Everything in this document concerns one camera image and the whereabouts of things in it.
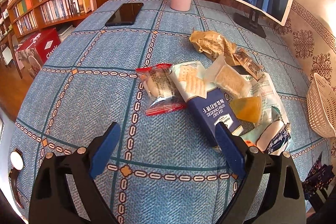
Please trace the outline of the red Classic Quilt box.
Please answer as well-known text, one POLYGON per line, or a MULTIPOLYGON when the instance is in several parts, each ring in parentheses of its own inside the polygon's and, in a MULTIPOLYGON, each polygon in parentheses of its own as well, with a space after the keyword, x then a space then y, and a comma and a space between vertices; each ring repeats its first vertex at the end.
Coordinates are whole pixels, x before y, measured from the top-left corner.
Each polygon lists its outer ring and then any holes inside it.
POLYGON ((32 34, 18 48, 18 59, 33 79, 60 43, 56 29, 49 28, 32 34))

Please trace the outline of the light blue cracker bag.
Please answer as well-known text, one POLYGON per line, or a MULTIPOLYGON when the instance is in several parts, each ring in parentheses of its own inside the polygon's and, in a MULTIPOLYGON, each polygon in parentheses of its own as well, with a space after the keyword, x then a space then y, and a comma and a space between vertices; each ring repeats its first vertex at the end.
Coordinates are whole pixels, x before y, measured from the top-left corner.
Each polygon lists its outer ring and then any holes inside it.
POLYGON ((183 100, 207 98, 206 84, 203 80, 205 68, 200 61, 175 64, 170 67, 169 77, 175 84, 183 100))

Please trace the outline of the black tablet stand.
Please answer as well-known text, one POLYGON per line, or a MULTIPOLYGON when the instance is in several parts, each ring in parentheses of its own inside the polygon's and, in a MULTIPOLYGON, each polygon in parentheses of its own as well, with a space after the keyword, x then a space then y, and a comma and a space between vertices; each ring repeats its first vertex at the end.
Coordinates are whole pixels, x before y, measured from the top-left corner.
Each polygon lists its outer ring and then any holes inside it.
POLYGON ((234 19, 234 22, 238 24, 239 26, 265 39, 266 34, 264 32, 264 29, 258 23, 259 15, 260 15, 259 11, 255 9, 251 9, 248 18, 242 14, 238 14, 235 12, 233 14, 233 19, 234 19))

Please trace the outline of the black smartphone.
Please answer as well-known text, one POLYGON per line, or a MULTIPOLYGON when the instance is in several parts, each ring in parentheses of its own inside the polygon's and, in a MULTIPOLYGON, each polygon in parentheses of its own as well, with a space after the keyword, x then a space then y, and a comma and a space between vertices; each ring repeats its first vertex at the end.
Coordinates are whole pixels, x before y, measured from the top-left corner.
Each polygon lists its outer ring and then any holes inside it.
POLYGON ((106 27, 131 26, 143 8, 143 3, 124 3, 106 21, 106 27))

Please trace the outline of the small blue white snack packet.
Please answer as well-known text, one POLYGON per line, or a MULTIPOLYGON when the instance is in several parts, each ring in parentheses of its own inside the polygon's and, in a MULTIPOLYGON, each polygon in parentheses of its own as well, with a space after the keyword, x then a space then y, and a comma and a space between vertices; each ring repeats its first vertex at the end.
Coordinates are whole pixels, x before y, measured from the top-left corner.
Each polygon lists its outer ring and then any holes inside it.
POLYGON ((263 153, 280 155, 289 144, 291 137, 287 125, 282 120, 269 124, 256 141, 256 146, 263 153))

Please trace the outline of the tan crinkled snack bag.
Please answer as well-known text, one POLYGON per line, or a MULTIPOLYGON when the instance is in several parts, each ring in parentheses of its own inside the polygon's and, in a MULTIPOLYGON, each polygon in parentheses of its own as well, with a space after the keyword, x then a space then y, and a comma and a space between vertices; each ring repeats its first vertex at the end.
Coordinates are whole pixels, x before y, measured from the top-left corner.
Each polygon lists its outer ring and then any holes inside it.
POLYGON ((227 40, 223 35, 214 31, 196 31, 189 37, 194 48, 215 61, 220 55, 227 58, 228 63, 234 64, 236 44, 227 40))

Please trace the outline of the navy sea salt cracker box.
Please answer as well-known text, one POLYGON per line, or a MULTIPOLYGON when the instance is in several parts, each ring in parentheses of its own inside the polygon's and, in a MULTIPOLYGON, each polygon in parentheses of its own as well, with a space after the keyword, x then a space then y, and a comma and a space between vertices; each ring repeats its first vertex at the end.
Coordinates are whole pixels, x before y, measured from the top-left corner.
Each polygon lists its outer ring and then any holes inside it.
POLYGON ((232 135, 239 136, 243 132, 243 126, 232 111, 228 99, 227 93, 214 88, 207 92, 207 98, 196 96, 186 103, 213 148, 218 146, 215 139, 215 126, 219 122, 223 122, 232 135))

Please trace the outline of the clear brown biscuit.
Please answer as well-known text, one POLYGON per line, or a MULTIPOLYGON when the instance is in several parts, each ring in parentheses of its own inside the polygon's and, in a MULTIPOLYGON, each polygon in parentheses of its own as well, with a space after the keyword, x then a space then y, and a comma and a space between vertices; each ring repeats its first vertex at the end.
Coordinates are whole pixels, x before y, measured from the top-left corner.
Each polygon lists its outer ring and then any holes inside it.
POLYGON ((234 98, 243 98, 249 94, 251 84, 226 63, 224 55, 219 55, 206 70, 203 80, 230 93, 234 98))

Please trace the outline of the red-edged clear snack packet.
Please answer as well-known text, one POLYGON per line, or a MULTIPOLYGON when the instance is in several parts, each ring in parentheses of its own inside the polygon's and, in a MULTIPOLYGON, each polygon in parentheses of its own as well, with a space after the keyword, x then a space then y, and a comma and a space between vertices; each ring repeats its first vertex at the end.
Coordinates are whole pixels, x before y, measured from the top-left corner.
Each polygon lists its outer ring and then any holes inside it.
POLYGON ((173 81, 169 78, 171 66, 168 63, 161 63, 135 70, 149 96, 149 106, 146 110, 147 116, 165 114, 186 108, 186 103, 173 81))

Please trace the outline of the brown clear snack packet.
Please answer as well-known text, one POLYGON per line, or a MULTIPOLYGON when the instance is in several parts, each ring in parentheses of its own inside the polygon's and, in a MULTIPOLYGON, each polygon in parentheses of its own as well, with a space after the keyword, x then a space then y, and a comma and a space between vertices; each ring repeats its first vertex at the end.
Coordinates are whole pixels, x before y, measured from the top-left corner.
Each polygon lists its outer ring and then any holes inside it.
POLYGON ((258 65, 244 49, 240 48, 233 56, 256 81, 261 78, 262 67, 258 65))

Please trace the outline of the blue patterned tablecloth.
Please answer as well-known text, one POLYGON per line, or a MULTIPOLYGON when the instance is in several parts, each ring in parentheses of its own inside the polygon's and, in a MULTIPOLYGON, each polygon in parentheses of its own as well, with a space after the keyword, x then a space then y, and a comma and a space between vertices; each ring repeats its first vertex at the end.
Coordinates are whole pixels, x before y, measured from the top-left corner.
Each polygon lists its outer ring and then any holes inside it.
POLYGON ((260 38, 234 24, 235 9, 194 0, 188 12, 170 0, 110 0, 79 24, 34 79, 15 122, 11 149, 23 154, 18 191, 29 215, 33 184, 45 154, 88 145, 117 122, 121 137, 95 183, 121 223, 215 223, 239 185, 189 110, 149 117, 140 67, 211 60, 189 42, 194 30, 213 30, 245 49, 270 75, 291 124, 301 179, 314 162, 330 163, 329 142, 307 121, 309 79, 271 28, 260 38), (131 26, 106 27, 124 3, 143 3, 131 26))

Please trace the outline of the orange jelly cup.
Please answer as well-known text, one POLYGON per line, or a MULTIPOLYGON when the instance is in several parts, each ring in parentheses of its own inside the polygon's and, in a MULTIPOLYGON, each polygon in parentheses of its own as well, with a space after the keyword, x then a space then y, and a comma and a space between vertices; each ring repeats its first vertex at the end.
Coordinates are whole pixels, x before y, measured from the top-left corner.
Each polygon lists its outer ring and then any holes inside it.
POLYGON ((261 97, 244 97, 233 99, 230 107, 237 119, 257 123, 261 117, 261 97))

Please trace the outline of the wristwatch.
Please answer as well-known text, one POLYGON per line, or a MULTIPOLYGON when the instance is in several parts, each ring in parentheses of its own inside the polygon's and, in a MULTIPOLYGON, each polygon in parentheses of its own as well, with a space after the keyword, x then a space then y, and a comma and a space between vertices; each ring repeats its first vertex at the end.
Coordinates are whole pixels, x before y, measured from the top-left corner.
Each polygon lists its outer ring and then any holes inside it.
POLYGON ((15 202, 21 209, 23 209, 24 206, 21 203, 18 193, 18 176, 20 174, 20 171, 23 169, 25 165, 23 162, 23 154, 18 148, 16 148, 14 151, 11 152, 10 161, 12 164, 12 168, 9 172, 9 179, 11 181, 12 192, 14 195, 15 202))

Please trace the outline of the white plastic basket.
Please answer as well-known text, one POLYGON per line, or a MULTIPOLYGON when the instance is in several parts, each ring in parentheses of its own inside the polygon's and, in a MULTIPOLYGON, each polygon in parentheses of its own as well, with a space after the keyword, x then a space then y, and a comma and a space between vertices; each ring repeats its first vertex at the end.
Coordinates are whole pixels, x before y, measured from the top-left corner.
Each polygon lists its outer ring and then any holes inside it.
POLYGON ((307 96, 309 125, 324 138, 335 137, 335 93, 327 80, 314 73, 307 96))

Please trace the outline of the white green printed pouch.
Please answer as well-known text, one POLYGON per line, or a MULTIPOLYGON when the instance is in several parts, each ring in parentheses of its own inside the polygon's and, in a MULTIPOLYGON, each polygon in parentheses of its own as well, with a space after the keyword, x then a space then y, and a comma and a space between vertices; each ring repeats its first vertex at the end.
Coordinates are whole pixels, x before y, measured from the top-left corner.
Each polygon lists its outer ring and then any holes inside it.
POLYGON ((256 81, 250 75, 243 75, 245 80, 251 84, 251 89, 248 93, 249 97, 261 97, 261 115, 257 123, 254 123, 254 129, 249 131, 244 125, 244 134, 240 135, 244 140, 256 142, 266 126, 272 123, 272 106, 276 107, 281 114, 285 124, 289 123, 284 105, 276 92, 270 75, 266 72, 261 74, 261 78, 256 81))

